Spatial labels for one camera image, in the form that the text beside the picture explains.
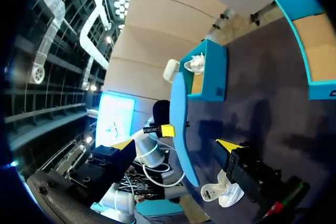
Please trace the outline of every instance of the yellow tag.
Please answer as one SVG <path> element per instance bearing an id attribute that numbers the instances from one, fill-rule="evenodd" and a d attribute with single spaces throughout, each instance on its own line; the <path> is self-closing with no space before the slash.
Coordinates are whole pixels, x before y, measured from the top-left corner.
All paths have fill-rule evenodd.
<path id="1" fill-rule="evenodd" d="M 127 140 L 125 142 L 119 143 L 119 144 L 113 144 L 110 147 L 114 147 L 116 149 L 122 150 L 124 149 L 133 139 Z"/>
<path id="2" fill-rule="evenodd" d="M 175 128 L 174 126 L 170 124 L 161 125 L 161 132 L 162 132 L 163 137 L 165 136 L 174 137 L 175 136 Z"/>
<path id="3" fill-rule="evenodd" d="M 240 145 L 232 144 L 232 143 L 229 143 L 227 141 L 220 140 L 220 139 L 217 139 L 216 142 L 221 144 L 222 146 L 224 146 L 230 153 L 231 153 L 232 150 L 234 150 L 236 148 L 242 148 Z"/>

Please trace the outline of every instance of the gray carpet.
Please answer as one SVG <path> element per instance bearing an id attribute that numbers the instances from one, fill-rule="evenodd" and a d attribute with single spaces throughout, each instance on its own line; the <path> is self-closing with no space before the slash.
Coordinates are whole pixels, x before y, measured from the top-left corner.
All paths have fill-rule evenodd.
<path id="1" fill-rule="evenodd" d="M 230 44 L 226 101 L 189 102 L 187 147 L 201 186 L 185 181 L 194 199 L 215 223 L 251 223 L 258 206 L 246 197 L 230 208 L 204 202 L 200 189 L 216 183 L 220 167 L 213 158 L 216 138 L 249 141 L 264 162 L 282 170 L 283 178 L 302 178 L 311 189 L 300 207 L 318 211 L 324 197 L 335 199 L 336 101 L 309 101 L 303 59 L 291 28 L 283 18 Z M 170 163 L 180 169 L 176 155 Z M 310 211 L 313 219 L 327 218 Z"/>

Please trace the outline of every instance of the crumpled white paper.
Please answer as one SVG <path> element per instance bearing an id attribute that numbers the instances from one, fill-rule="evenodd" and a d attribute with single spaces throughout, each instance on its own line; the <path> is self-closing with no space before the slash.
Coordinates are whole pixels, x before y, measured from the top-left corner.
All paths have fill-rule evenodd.
<path id="1" fill-rule="evenodd" d="M 218 199 L 221 207 L 230 207 L 243 197 L 243 190 L 237 183 L 231 184 L 223 170 L 220 170 L 217 180 L 218 184 L 206 184 L 201 188 L 204 201 L 210 202 Z"/>
<path id="2" fill-rule="evenodd" d="M 192 56 L 190 61 L 184 63 L 184 68 L 196 75 L 203 74 L 205 65 L 205 57 L 201 52 L 201 55 Z"/>

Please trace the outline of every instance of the white pipe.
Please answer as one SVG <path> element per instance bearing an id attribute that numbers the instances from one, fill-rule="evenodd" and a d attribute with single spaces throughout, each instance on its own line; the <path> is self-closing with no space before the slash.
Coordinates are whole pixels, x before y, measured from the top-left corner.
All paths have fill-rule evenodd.
<path id="1" fill-rule="evenodd" d="M 43 2 L 50 9 L 54 19 L 47 28 L 47 31 L 44 34 L 41 44 L 39 45 L 36 52 L 36 57 L 33 63 L 29 81 L 30 83 L 34 84 L 41 84 L 44 79 L 45 72 L 43 66 L 48 57 L 51 45 L 54 42 L 55 36 L 60 29 L 65 17 L 65 4 L 62 0 L 43 0 Z"/>
<path id="2" fill-rule="evenodd" d="M 98 48 L 95 47 L 93 42 L 88 37 L 89 31 L 93 26 L 93 23 L 99 16 L 101 18 L 105 30 L 110 30 L 112 27 L 112 24 L 109 23 L 107 19 L 106 11 L 103 6 L 103 0 L 94 0 L 94 2 L 96 4 L 96 8 L 93 10 L 89 18 L 86 20 L 79 36 L 79 43 L 81 47 L 90 55 L 90 59 L 84 71 L 82 89 L 85 89 L 87 86 L 86 84 L 90 76 L 93 60 L 95 60 L 103 69 L 107 69 L 109 66 L 108 61 L 104 58 L 104 56 L 101 54 Z"/>

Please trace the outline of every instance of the cable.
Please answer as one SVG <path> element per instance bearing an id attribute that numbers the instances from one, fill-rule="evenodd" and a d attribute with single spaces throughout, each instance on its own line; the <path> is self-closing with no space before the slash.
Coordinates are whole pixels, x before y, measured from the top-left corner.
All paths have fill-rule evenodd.
<path id="1" fill-rule="evenodd" d="M 130 179 L 128 178 L 127 174 L 125 174 L 125 178 L 126 178 L 127 182 L 130 184 L 132 194 L 133 194 L 133 197 L 134 197 L 135 196 L 134 189 L 133 189 L 132 183 L 131 183 Z"/>
<path id="2" fill-rule="evenodd" d="M 142 167 L 142 163 L 139 161 L 133 161 L 136 165 L 139 165 Z M 149 167 L 146 167 L 147 170 L 151 170 L 152 172 L 157 172 L 157 173 L 166 173 L 166 172 L 169 172 L 171 170 L 169 164 L 166 164 L 166 163 L 162 163 L 161 165 L 165 165 L 167 166 L 168 168 L 166 170 L 155 170 L 155 169 L 152 169 L 152 168 L 149 168 Z"/>
<path id="3" fill-rule="evenodd" d="M 149 135 L 149 137 L 150 137 L 152 140 L 157 141 L 158 143 L 163 144 L 163 145 L 165 145 L 165 146 L 167 146 L 167 147 L 169 147 L 170 149 L 173 149 L 173 150 L 175 151 L 175 148 L 174 148 L 174 147 L 172 147 L 172 146 L 170 146 L 170 145 L 168 145 L 168 144 L 166 144 L 166 143 L 164 143 L 164 142 L 161 142 L 160 140 L 154 138 L 151 134 L 148 134 L 148 135 Z"/>
<path id="4" fill-rule="evenodd" d="M 173 186 L 178 185 L 178 184 L 183 180 L 183 178 L 184 178 L 184 176 L 185 176 L 185 173 L 183 173 L 182 176 L 181 176 L 181 178 L 180 178 L 178 181 L 176 181 L 175 183 L 170 184 L 170 185 L 163 185 L 163 184 L 160 184 L 159 182 L 156 182 L 155 180 L 153 180 L 153 179 L 151 178 L 151 176 L 149 176 L 149 174 L 148 174 L 147 171 L 146 171 L 146 165 L 142 165 L 142 169 L 143 169 L 143 172 L 145 173 L 146 177 L 147 177 L 151 182 L 153 182 L 154 184 L 156 184 L 156 185 L 158 185 L 158 186 L 165 187 L 165 188 L 169 188 L 169 187 L 173 187 Z"/>

